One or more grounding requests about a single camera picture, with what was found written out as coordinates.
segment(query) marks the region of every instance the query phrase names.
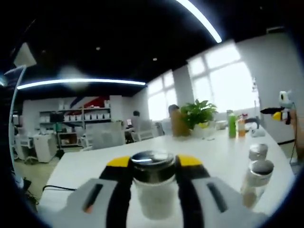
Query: black ceiling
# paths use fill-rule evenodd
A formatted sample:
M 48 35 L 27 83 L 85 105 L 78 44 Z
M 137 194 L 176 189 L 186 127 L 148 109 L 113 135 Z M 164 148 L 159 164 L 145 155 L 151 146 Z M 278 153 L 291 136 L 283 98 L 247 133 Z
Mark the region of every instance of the black ceiling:
M 260 36 L 266 33 L 266 28 L 281 25 L 275 6 L 269 1 L 191 2 L 223 41 L 238 42 Z M 28 43 L 38 64 L 28 69 L 23 84 L 58 78 L 59 71 L 66 66 L 90 77 L 149 82 L 216 44 L 202 24 L 175 0 L 111 0 L 98 4 L 87 0 L 85 3 L 68 7 L 36 6 L 32 8 L 33 13 L 26 14 L 20 24 L 14 25 L 12 34 L 17 37 L 36 18 L 22 42 Z M 132 96 L 141 88 L 90 85 L 80 91 L 82 95 Z M 75 91 L 58 85 L 23 93 L 38 99 L 70 96 Z

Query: green bottle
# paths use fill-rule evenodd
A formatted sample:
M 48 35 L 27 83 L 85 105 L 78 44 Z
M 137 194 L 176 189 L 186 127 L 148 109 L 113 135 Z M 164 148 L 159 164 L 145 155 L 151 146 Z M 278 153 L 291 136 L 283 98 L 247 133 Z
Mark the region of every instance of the green bottle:
M 228 116 L 229 138 L 235 138 L 237 136 L 236 121 L 237 121 L 237 117 L 234 115 L 234 113 L 231 113 Z

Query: computer monitor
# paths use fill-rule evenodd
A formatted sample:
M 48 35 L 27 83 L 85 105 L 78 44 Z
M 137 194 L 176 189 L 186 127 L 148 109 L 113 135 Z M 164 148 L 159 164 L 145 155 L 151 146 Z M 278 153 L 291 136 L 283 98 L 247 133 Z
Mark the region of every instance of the computer monitor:
M 127 124 L 128 124 L 128 126 L 131 126 L 132 125 L 132 120 L 131 119 L 127 119 Z

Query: white storage box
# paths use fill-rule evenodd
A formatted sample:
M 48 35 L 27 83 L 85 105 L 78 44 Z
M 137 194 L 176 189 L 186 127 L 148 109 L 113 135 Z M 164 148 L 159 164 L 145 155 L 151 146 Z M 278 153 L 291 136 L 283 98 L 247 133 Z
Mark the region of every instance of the white storage box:
M 105 113 L 104 117 L 105 117 L 105 119 L 110 119 L 110 114 L 109 113 Z
M 50 122 L 50 117 L 49 117 L 49 116 L 46 116 L 45 119 L 46 119 L 46 120 L 45 120 L 46 123 L 49 123 L 49 122 Z
M 76 121 L 76 116 L 75 115 L 71 115 L 70 119 L 71 119 L 71 121 Z
M 45 123 L 46 122 L 46 117 L 45 116 L 41 116 L 39 118 L 40 123 Z
M 92 120 L 97 120 L 97 114 L 91 114 Z
M 101 114 L 98 114 L 98 119 L 99 120 L 102 120 L 104 118 L 104 115 L 101 113 Z
M 85 114 L 85 120 L 90 120 L 91 119 L 91 114 Z
M 70 121 L 70 116 L 69 115 L 65 115 L 65 122 L 69 122 Z

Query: flower pot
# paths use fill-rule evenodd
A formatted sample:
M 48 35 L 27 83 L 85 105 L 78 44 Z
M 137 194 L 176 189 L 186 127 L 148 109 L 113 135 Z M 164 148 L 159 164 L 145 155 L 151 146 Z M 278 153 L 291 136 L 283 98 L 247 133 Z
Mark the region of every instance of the flower pot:
M 212 130 L 207 128 L 201 128 L 198 124 L 196 124 L 192 131 L 192 136 L 195 138 L 204 139 L 212 135 Z

